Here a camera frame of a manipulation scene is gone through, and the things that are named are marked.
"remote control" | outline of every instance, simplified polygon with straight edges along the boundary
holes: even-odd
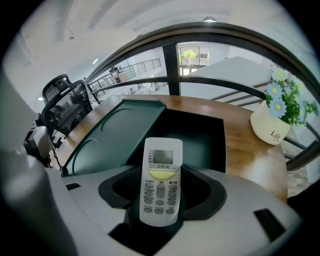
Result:
[[[182,141],[147,138],[140,187],[140,220],[153,227],[174,224],[180,206]]]

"flower pot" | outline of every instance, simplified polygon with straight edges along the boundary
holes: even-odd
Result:
[[[252,113],[250,122],[255,135],[271,145],[278,145],[290,130],[290,125],[273,117],[264,100]]]

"wooden desk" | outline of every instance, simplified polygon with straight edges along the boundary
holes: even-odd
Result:
[[[160,99],[168,109],[224,120],[228,175],[253,181],[280,200],[288,196],[287,168],[282,147],[260,140],[250,125],[251,110],[214,100],[173,95],[111,96],[91,111],[69,134],[57,151],[64,165],[87,133],[123,98]]]

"black office chair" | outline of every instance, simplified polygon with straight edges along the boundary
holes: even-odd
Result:
[[[55,95],[45,105],[41,117],[46,126],[67,136],[90,111],[85,83],[79,80]]]
[[[67,74],[61,74],[52,79],[42,90],[44,104],[47,105],[56,95],[68,89],[71,84]]]

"artificial flower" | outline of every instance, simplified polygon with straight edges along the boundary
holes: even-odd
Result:
[[[296,86],[298,87],[298,89],[300,89],[300,90],[305,87],[304,83],[293,74],[290,74],[288,76],[288,81],[294,82],[296,84]]]
[[[266,86],[266,92],[270,94],[273,99],[280,99],[282,96],[282,88],[276,82],[269,83]]]
[[[285,102],[280,98],[274,98],[269,104],[270,114],[275,118],[281,118],[287,112]]]
[[[315,106],[314,114],[318,117],[319,116],[319,108],[318,108],[317,102],[314,100],[312,102],[312,104]]]
[[[280,67],[273,67],[271,72],[272,80],[276,82],[287,80],[289,72],[280,68]]]
[[[304,123],[305,122],[305,113],[306,113],[306,110],[305,110],[305,106],[303,104],[303,102],[300,102],[299,103],[299,120],[301,123]]]

